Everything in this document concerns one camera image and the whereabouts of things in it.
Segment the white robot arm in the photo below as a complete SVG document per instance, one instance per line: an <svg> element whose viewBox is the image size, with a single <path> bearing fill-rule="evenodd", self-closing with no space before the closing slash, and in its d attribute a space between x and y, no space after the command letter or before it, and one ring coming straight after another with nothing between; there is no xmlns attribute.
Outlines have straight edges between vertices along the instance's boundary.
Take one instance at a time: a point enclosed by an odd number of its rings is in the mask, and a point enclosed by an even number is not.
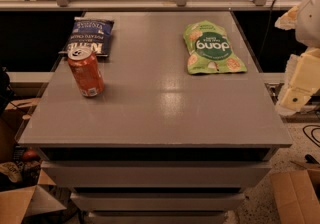
<svg viewBox="0 0 320 224"><path fill-rule="evenodd" d="M320 0L302 0L282 15L275 26L294 29L296 40L307 47L300 56L290 55L284 85L278 94L276 110L289 116L300 112L320 90Z"/></svg>

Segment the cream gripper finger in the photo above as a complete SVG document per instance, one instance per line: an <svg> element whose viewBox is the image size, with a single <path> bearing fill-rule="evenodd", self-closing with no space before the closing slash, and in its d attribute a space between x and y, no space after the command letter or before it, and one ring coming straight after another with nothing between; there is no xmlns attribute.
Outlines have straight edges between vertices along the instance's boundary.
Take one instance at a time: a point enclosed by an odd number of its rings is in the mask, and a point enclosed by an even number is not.
<svg viewBox="0 0 320 224"><path fill-rule="evenodd" d="M299 7L294 6L284 13L275 22L275 27L282 30L291 30L296 28L297 12Z"/></svg>
<svg viewBox="0 0 320 224"><path fill-rule="evenodd" d="M291 54L278 95L278 111L299 112L319 89L320 49L308 48L300 56Z"/></svg>

